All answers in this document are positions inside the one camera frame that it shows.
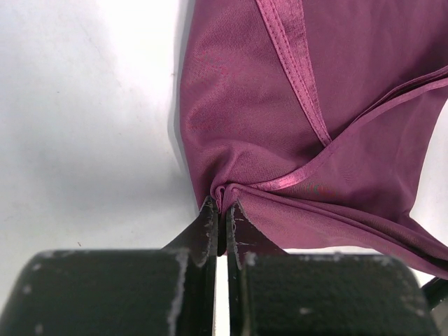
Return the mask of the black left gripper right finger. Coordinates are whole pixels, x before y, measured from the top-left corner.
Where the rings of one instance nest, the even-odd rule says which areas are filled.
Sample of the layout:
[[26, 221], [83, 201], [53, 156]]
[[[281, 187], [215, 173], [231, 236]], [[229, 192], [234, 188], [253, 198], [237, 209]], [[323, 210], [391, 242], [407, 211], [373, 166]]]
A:
[[385, 255], [289, 254], [226, 214], [232, 335], [438, 335], [411, 271]]

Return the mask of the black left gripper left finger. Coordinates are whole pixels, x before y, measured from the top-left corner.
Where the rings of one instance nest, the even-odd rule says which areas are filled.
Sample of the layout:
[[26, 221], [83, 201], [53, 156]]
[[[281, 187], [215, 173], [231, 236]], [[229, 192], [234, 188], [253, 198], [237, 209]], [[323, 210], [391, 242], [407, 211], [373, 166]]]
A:
[[22, 269], [2, 335], [211, 335], [218, 210], [161, 249], [53, 250]]

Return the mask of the purple cloth napkin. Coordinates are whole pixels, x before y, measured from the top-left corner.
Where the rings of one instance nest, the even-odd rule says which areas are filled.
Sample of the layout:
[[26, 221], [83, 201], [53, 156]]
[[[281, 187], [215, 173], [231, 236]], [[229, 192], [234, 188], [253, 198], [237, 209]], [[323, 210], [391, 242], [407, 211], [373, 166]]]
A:
[[197, 1], [180, 132], [198, 202], [283, 249], [359, 246], [447, 277], [410, 216], [447, 101], [446, 1]]

